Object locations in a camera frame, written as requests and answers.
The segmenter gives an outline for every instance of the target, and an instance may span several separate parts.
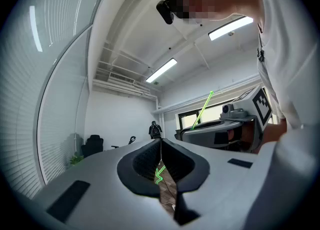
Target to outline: floor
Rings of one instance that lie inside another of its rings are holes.
[[[164,166],[164,163],[160,161],[158,165],[158,171]],[[161,173],[160,176],[163,177],[163,180],[158,183],[160,187],[160,202],[163,208],[172,216],[174,217],[175,211],[172,208],[172,205],[176,204],[177,198],[177,185],[170,176],[168,170],[165,168]]]

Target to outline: camera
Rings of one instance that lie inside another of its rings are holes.
[[[161,0],[156,5],[156,9],[168,25],[171,25],[174,22],[175,16],[170,10],[169,0]]]

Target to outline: white wall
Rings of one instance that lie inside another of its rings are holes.
[[[209,65],[210,69],[198,74],[190,73],[179,82],[168,85],[160,98],[160,105],[166,107],[180,101],[202,96],[256,75],[257,48],[245,52],[234,51]]]
[[[232,52],[218,61],[210,65],[210,69],[206,71],[193,74],[192,77],[185,78],[179,83],[169,85],[162,97],[160,98],[160,105],[162,107],[172,105],[190,98],[202,96],[231,85],[244,78],[256,75],[257,70],[257,49],[253,48],[243,53],[239,51]],[[222,103],[232,98],[240,96],[244,91],[250,89],[251,86],[258,85],[260,80],[243,87],[240,87],[232,92],[225,93],[223,95],[217,95],[212,97],[210,105]],[[168,112],[164,114],[165,125],[165,137],[168,139],[174,139],[174,135],[177,130],[177,114],[189,112],[196,109],[201,109],[205,101],[196,105],[181,108],[179,110]]]
[[[151,122],[159,122],[151,114],[155,109],[156,103],[145,98],[92,91],[86,110],[85,141],[90,135],[100,135],[103,149],[110,150],[114,149],[111,146],[127,145],[131,136],[136,136],[135,142],[149,140]]]

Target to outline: black chair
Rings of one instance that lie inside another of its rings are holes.
[[[104,150],[104,139],[99,135],[91,135],[86,144],[81,146],[84,158],[100,153]]]

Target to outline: potted plant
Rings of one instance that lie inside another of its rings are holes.
[[[73,166],[73,165],[76,165],[77,163],[81,162],[82,160],[84,159],[83,156],[79,156],[77,154],[77,152],[74,153],[74,155],[71,157],[70,159],[70,164]]]

